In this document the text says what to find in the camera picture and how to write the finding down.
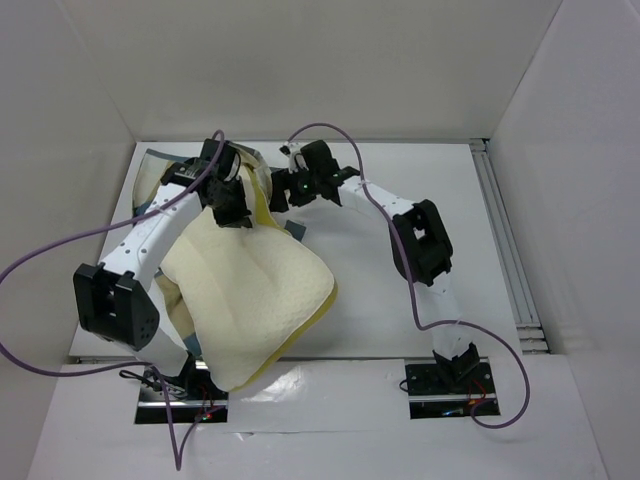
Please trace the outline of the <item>cream and yellow pillow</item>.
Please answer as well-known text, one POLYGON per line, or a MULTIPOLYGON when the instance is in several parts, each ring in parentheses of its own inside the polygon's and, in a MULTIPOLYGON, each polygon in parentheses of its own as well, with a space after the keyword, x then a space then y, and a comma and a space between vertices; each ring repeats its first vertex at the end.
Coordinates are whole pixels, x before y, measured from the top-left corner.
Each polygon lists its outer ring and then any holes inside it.
POLYGON ((213 383, 246 387, 333 305, 328 266, 269 211, 266 162, 243 151, 251 227, 222 228, 205 208, 163 259, 158 282, 177 330, 194 327, 213 383))

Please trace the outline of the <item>blue beige patchwork pillowcase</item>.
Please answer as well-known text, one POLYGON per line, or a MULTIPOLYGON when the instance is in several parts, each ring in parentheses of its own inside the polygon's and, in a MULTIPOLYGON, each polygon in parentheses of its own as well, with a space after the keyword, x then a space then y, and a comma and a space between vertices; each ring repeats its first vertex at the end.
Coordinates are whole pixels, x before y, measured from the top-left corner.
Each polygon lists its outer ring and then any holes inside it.
MULTIPOLYGON (((242 151, 244 162, 251 165, 260 165, 261 170, 256 172, 256 175, 260 178, 261 185, 269 190, 270 175, 266 173, 268 165, 262 154, 246 145, 233 143, 233 146, 242 151)), ((154 149, 146 150, 134 180, 132 191, 133 217, 142 215, 149 208, 164 172, 174 163, 184 163, 187 160, 188 157, 172 155, 154 149)), ((200 357, 200 344, 189 316, 186 316, 185 327, 176 327, 176 330, 182 337, 187 350, 196 357, 200 357)))

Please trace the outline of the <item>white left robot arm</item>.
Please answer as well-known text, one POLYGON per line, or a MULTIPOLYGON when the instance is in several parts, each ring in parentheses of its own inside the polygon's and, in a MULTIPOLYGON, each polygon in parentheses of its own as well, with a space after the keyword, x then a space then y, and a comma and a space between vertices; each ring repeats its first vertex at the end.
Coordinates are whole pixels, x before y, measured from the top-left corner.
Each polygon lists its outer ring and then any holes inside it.
POLYGON ((162 260, 202 211, 219 227, 251 227, 240 166, 240 152, 230 142, 206 140, 199 156, 163 174, 151 205, 120 244, 73 275, 82 329, 154 365, 163 389, 176 399, 219 390, 195 356, 162 329, 150 290, 162 260))

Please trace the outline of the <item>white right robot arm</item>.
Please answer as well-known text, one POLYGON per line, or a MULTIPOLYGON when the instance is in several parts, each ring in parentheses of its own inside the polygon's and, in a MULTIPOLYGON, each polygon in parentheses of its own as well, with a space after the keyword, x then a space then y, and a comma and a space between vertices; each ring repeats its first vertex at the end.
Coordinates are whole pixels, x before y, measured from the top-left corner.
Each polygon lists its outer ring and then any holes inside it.
POLYGON ((369 181, 359 150, 355 167, 340 166, 323 140, 305 145, 288 141, 279 151, 288 166, 271 173, 273 211, 322 198, 386 223, 395 268, 408 285, 415 326, 433 332, 438 384, 448 392, 460 391, 480 359, 473 341, 459 333, 464 322, 451 286, 453 244, 435 203, 408 200, 369 181))

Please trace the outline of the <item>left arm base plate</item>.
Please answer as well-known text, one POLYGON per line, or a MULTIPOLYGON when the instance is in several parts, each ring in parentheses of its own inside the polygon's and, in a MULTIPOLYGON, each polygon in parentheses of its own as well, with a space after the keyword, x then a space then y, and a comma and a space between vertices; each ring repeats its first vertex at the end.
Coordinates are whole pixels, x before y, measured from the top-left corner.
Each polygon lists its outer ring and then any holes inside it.
POLYGON ((166 400, 175 424, 226 423, 228 418, 228 394, 199 386, 187 390, 166 381, 167 395, 155 373, 146 368, 142 374, 120 370, 119 377, 134 382, 139 387, 134 423, 160 425, 168 420, 166 400))

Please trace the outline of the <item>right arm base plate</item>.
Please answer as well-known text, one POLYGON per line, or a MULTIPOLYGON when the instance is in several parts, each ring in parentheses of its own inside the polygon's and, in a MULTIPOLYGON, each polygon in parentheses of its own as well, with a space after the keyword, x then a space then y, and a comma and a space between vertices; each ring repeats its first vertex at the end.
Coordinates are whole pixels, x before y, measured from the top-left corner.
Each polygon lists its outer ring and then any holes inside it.
POLYGON ((477 417, 500 415, 492 370, 486 359, 452 386, 440 377, 434 360, 407 363, 399 388, 407 394, 411 420, 469 417, 473 407, 477 407, 477 417))

